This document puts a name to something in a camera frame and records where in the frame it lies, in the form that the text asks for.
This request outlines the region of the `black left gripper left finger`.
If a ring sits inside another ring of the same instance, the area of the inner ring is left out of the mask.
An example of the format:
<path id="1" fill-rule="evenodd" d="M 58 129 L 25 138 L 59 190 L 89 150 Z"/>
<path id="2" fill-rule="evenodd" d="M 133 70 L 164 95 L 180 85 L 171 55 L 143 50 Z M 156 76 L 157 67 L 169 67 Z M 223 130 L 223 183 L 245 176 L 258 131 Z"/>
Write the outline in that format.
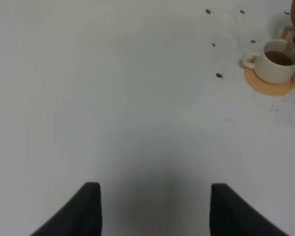
<path id="1" fill-rule="evenodd" d="M 32 235 L 100 236 L 100 184 L 97 182 L 85 183 L 52 218 Z"/>

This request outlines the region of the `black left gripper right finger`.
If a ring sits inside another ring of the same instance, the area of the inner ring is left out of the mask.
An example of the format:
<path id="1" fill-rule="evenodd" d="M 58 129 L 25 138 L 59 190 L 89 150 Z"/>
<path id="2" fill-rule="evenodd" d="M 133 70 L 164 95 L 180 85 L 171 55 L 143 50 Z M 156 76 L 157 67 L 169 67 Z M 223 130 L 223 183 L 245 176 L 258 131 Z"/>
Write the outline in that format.
<path id="1" fill-rule="evenodd" d="M 212 236 L 285 236 L 225 183 L 211 185 L 209 230 Z"/>

